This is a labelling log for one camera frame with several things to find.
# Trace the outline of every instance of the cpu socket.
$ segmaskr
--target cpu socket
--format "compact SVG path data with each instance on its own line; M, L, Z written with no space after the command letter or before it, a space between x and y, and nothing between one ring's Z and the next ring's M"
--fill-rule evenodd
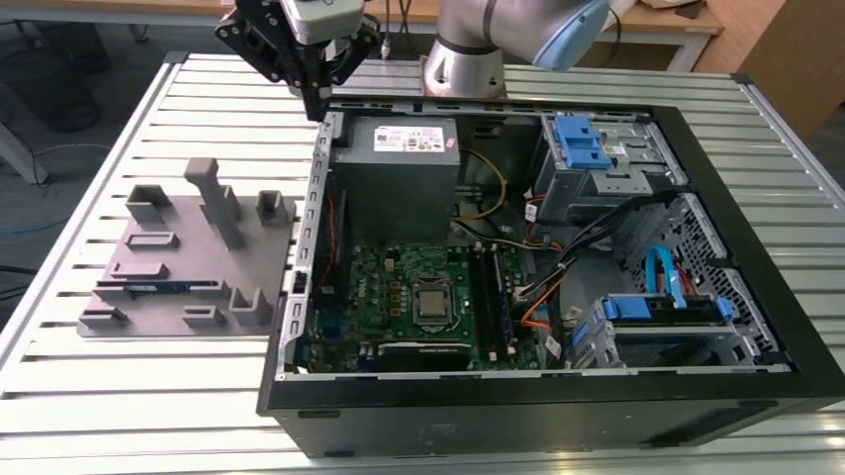
M413 292L415 325L426 332L442 332L454 321L451 282L439 277L417 279Z

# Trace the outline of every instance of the motherboard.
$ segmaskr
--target motherboard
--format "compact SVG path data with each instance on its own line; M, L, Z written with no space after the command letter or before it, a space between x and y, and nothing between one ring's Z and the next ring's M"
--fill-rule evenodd
M513 248L355 247L346 308L319 319L317 370L538 368L534 336L513 321L523 281Z

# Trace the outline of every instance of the slotted aluminum surface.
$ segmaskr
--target slotted aluminum surface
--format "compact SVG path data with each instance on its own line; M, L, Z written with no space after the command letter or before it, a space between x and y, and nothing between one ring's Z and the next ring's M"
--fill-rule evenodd
M414 95L418 75L415 63L370 62L343 90ZM510 67L506 77L515 99L681 109L833 354L845 361L845 215L833 204L841 191L820 186L829 177L798 145L794 151L786 146L788 132L764 117L753 91L721 75L553 74ZM83 340L74 328L87 301L80 293L91 289L123 232L132 185L159 183L168 193L195 194L182 179L186 161L215 156L220 182L236 193L279 189L301 196L314 137L301 99L236 57L195 54L184 64L163 66L0 337L0 473L845 470L839 452L845 405L777 418L678 450L309 460L275 421L255 415L265 338Z

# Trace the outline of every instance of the white label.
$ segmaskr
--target white label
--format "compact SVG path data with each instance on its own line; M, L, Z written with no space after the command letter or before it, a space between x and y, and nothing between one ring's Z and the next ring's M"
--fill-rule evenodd
M373 141L375 151L443 152L442 127L379 127Z
M554 357L557 359L560 359L560 343L557 342L557 340L552 337L552 335L549 335L545 338L545 348L550 351L550 353L554 355Z
M605 145L605 153L610 155L626 155L626 156L629 154L625 151L625 147L621 145Z
M538 220L538 206L532 203L526 204L526 221L534 222Z

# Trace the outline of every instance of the blue cable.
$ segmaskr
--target blue cable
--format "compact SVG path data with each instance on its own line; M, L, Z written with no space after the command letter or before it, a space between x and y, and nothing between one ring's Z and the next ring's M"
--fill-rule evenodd
M0 235L24 235L26 233L35 233L38 231L48 230L50 228L63 224L67 220L68 218L64 218L63 220L56 221L55 223L50 223L48 225L43 225L36 228L28 228L23 230L0 230Z
M652 294L658 293L658 277L656 264L658 257L664 266L664 287L674 297L674 303L680 309L686 308L686 299L684 299L684 289L681 287L681 274L674 268L672 251L665 245L653 245L646 253L646 291Z

